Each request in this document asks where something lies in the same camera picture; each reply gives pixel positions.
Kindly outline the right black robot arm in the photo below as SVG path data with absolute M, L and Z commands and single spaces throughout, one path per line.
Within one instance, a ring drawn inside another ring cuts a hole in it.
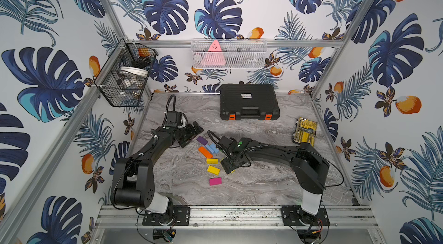
M 223 136 L 216 147 L 226 155 L 221 161 L 226 174 L 256 161 L 289 166 L 302 188 L 301 209 L 311 216 L 318 214 L 330 163 L 311 144 L 278 146 L 249 138 L 237 141 Z

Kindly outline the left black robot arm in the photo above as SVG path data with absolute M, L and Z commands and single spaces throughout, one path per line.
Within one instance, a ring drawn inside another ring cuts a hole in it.
M 118 209 L 136 208 L 165 214 L 170 200 L 155 190 L 154 165 L 175 142 L 183 148 L 203 131 L 197 122 L 153 130 L 152 138 L 137 153 L 115 163 L 111 203 Z

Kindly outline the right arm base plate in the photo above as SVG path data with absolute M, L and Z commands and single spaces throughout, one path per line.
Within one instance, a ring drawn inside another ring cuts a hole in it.
M 326 209 L 323 207 L 319 208 L 316 215 L 311 215 L 303 211 L 299 205 L 282 206 L 281 217 L 285 226 L 292 227 L 318 227 L 331 224 Z

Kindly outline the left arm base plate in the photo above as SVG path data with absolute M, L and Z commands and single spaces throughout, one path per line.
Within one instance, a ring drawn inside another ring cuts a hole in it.
M 144 214 L 143 226 L 188 226 L 191 208 L 183 205 L 170 205 L 166 212 Z

